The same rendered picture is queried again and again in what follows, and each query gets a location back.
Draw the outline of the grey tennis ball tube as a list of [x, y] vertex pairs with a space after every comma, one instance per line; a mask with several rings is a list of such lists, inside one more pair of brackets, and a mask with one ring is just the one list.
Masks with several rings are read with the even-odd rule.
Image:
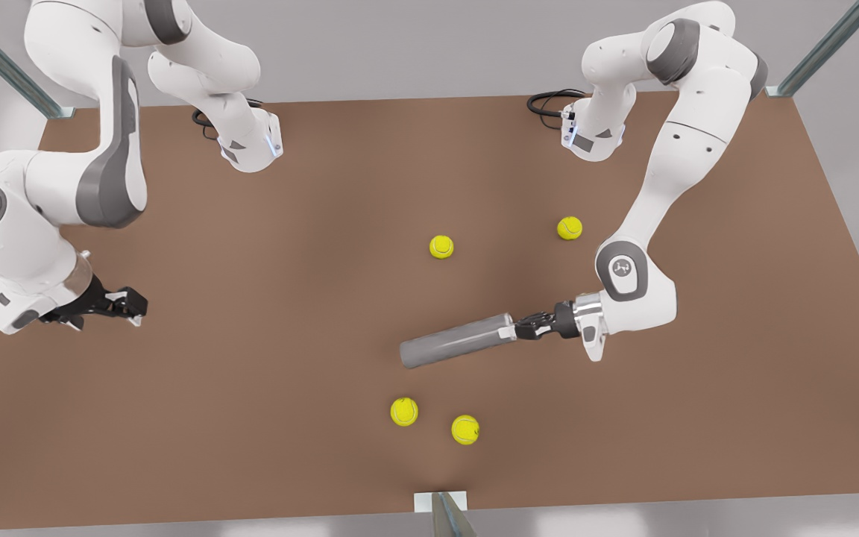
[[466, 325], [450, 327], [400, 344], [403, 366], [415, 369], [446, 359], [491, 349], [517, 339], [514, 320], [508, 313], [497, 314]]

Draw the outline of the silver frame post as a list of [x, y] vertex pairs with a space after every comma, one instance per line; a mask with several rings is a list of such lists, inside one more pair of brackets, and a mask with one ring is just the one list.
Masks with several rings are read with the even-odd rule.
[[478, 537], [466, 517], [467, 492], [418, 492], [413, 504], [416, 513], [432, 514], [433, 537]]
[[75, 108], [61, 107], [37, 82], [0, 49], [0, 78], [34, 106], [46, 119], [68, 119]]
[[824, 37], [788, 72], [783, 81], [766, 87], [768, 98], [793, 98], [809, 79], [826, 64], [859, 30], [859, 0], [833, 24]]

